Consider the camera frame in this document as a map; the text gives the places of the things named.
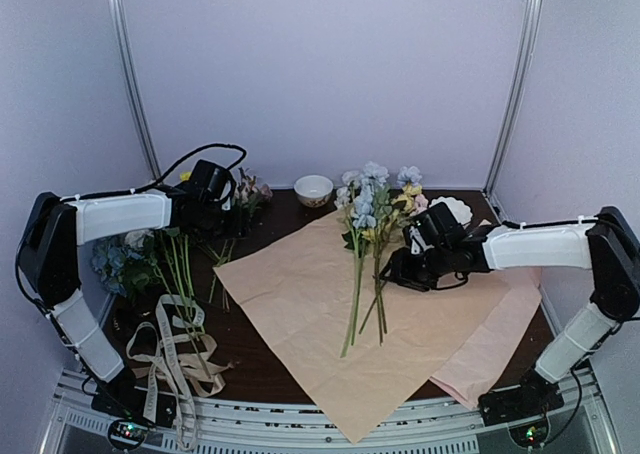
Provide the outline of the yellow fake flower stem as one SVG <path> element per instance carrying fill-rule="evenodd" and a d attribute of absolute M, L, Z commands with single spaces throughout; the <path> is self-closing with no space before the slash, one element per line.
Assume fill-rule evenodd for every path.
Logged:
<path fill-rule="evenodd" d="M 372 188 L 372 194 L 373 217 L 376 225 L 366 230 L 366 236 L 372 246 L 374 299 L 362 321 L 359 333 L 364 332 L 369 317 L 375 313 L 378 322 L 378 342 L 382 344 L 387 334 L 383 298 L 386 282 L 382 279 L 383 254 L 393 234 L 405 227 L 409 218 L 417 213 L 417 198 L 423 194 L 423 187 L 417 182 L 407 181 L 398 193 L 394 193 L 388 184 L 375 185 Z"/>

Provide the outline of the blue fake flower stem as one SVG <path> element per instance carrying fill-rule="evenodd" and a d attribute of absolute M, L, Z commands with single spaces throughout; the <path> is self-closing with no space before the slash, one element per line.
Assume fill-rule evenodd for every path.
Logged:
<path fill-rule="evenodd" d="M 346 231 L 342 234 L 345 248 L 352 252 L 354 265 L 354 282 L 349 321 L 346 329 L 340 356 L 344 358 L 350 347 L 355 345 L 363 317 L 360 313 L 360 297 L 364 278 L 364 264 L 368 255 L 372 256 L 372 246 L 367 240 L 366 230 L 376 225 L 373 217 L 372 188 L 375 185 L 388 184 L 389 170 L 372 161 L 367 162 L 360 170 L 347 171 L 342 175 L 342 186 L 337 190 L 335 207 L 340 212 L 340 220 Z M 422 174 L 415 167 L 402 167 L 397 174 L 396 183 L 399 190 L 407 181 L 421 185 Z"/>

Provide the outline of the tan kraft paper sheet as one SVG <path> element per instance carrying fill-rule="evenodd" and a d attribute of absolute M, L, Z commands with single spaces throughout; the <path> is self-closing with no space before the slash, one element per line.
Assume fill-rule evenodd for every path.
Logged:
<path fill-rule="evenodd" d="M 354 282 L 343 225 L 331 213 L 216 271 L 271 351 L 352 443 L 408 400 L 509 292 L 500 275 L 471 277 L 448 291 L 383 290 L 387 333 L 367 314 L 373 264 L 365 261 L 358 318 L 367 324 L 343 347 Z"/>

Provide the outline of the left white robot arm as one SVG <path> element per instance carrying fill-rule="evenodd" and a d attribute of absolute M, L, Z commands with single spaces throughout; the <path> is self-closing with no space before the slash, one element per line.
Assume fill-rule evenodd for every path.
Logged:
<path fill-rule="evenodd" d="M 93 247 L 92 268 L 105 289 L 125 296 L 151 282 L 152 234 L 176 229 L 220 235 L 230 227 L 237 183 L 228 167 L 199 160 L 175 186 L 156 181 L 141 188 L 59 197 L 37 195 L 15 269 L 27 279 L 32 302 L 99 381 L 106 403 L 123 418 L 137 416 L 144 398 L 123 378 L 127 368 L 87 306 L 78 250 Z"/>

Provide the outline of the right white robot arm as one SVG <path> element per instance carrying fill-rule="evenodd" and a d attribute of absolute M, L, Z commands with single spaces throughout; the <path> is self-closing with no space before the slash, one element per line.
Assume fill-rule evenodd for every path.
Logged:
<path fill-rule="evenodd" d="M 551 385 L 589 357 L 639 312 L 639 238 L 612 205 L 593 216 L 538 224 L 465 227 L 438 203 L 403 230 L 379 279 L 419 292 L 441 290 L 453 274 L 459 286 L 472 274 L 516 269 L 573 272 L 591 293 L 584 306 L 539 355 L 513 393 L 519 414 L 535 414 L 551 398 Z"/>

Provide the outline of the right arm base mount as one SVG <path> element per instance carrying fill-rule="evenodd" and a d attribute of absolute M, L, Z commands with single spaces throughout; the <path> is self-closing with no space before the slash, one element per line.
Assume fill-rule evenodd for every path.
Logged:
<path fill-rule="evenodd" d="M 478 401 L 486 427 L 506 427 L 511 440 L 529 451 L 545 445 L 551 431 L 548 414 L 563 406 L 558 393 L 540 397 L 523 387 L 489 392 Z"/>

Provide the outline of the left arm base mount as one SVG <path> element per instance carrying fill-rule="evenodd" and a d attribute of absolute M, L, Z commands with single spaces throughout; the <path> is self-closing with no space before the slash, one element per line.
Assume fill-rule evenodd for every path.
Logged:
<path fill-rule="evenodd" d="M 173 396 L 160 393 L 155 408 L 155 419 L 149 420 L 142 414 L 146 393 L 136 390 L 134 407 L 139 411 L 119 406 L 103 392 L 93 396 L 91 408 L 114 417 L 107 428 L 107 440 L 117 450 L 131 451 L 140 448 L 149 434 L 156 428 L 171 428 L 177 416 L 177 403 Z"/>

